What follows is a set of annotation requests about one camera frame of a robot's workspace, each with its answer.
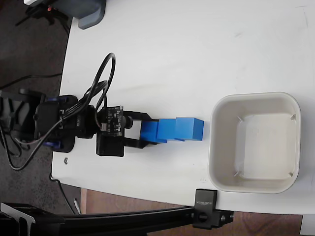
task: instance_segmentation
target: blue cube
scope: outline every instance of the blue cube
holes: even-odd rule
[[[158,122],[157,138],[166,140],[180,140],[175,136],[176,119],[160,119]]]
[[[204,121],[196,118],[176,118],[175,137],[183,140],[202,140]]]
[[[167,143],[167,140],[158,139],[158,121],[141,122],[140,139],[155,143]]]

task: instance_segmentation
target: black wire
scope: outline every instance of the black wire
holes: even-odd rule
[[[15,170],[15,171],[21,171],[23,170],[28,164],[29,162],[34,158],[35,154],[37,153],[37,151],[39,150],[39,148],[41,147],[41,145],[47,140],[48,136],[62,123],[62,120],[59,120],[55,125],[53,125],[53,127],[50,128],[50,130],[40,139],[40,141],[37,143],[36,147],[34,148],[34,150],[31,152],[30,156],[28,157],[28,159],[26,160],[26,162],[20,166],[20,167],[16,167],[14,166],[14,164],[12,163],[12,160],[10,158],[10,153],[9,153],[9,148],[8,148],[8,144],[5,138],[5,134],[3,131],[3,127],[0,123],[0,133],[1,133],[1,137],[4,143],[4,149],[6,152],[6,156],[7,159],[9,161],[9,165],[10,167]]]
[[[64,24],[61,23],[61,26],[63,27],[64,31],[66,32],[66,34],[69,36],[70,32],[69,30],[66,28],[66,26]]]
[[[26,79],[31,79],[31,78],[52,78],[52,77],[56,77],[56,76],[60,76],[62,75],[62,73],[58,73],[58,74],[54,74],[54,75],[27,75],[27,76],[23,76],[17,80],[14,80],[6,85],[0,86],[0,90],[9,87],[17,82],[20,82],[22,80],[26,80]]]
[[[59,181],[58,179],[53,179],[53,178],[52,178],[51,170],[50,170],[50,174],[49,174],[49,180],[50,180],[51,182],[57,182],[57,183],[58,183],[59,189],[60,189],[60,191],[61,191],[61,194],[63,195],[63,198],[64,198],[64,200],[65,200],[67,206],[69,207],[69,209],[70,209],[70,211],[72,212],[72,214],[75,214],[74,210],[72,209],[72,207],[71,207],[71,205],[70,205],[70,203],[69,203],[68,198],[66,197],[66,195],[65,195],[65,193],[64,193],[64,191],[63,191],[63,186],[61,185],[60,181]]]
[[[66,119],[82,112],[84,109],[86,109],[86,107],[89,105],[91,99],[105,88],[106,83],[103,81],[102,82],[98,82],[98,81],[99,81],[99,79],[103,73],[105,66],[107,65],[107,63],[109,62],[110,59],[112,59],[112,68],[111,68],[110,76],[108,79],[108,86],[107,86],[107,89],[105,90],[106,92],[108,91],[109,86],[112,83],[112,80],[114,77],[115,65],[116,65],[116,57],[115,57],[115,54],[113,54],[113,53],[109,53],[105,57],[105,59],[103,60],[102,64],[100,65],[100,67],[97,71],[97,74],[94,78],[92,86],[86,91],[83,98],[81,98],[77,104],[75,104],[71,108],[67,109],[66,112],[63,114],[62,118],[64,120],[66,120]]]

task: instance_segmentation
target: table surface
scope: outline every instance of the table surface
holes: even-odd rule
[[[72,152],[54,153],[53,177],[101,192],[193,206],[196,188],[215,189],[208,178],[214,105],[230,94],[282,91],[295,97],[302,111],[298,179],[280,194],[219,192],[217,208],[315,213],[314,2],[108,0],[106,7],[104,19],[89,29],[73,20],[60,94],[82,97],[103,58],[114,52],[109,106],[124,105],[152,118],[202,119],[204,140],[126,147],[121,158],[97,156],[96,135],[76,139]]]

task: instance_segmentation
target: white bowl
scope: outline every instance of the white bowl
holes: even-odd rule
[[[299,172],[301,110],[284,92],[231,95],[211,117],[209,177],[228,192],[281,193]]]

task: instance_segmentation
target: wooden floor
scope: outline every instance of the wooden floor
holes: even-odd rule
[[[110,213],[177,207],[166,203],[127,198],[82,189],[82,213]],[[150,236],[298,236],[301,215],[274,215],[236,212],[234,221],[211,231],[194,229],[191,225],[150,233]]]

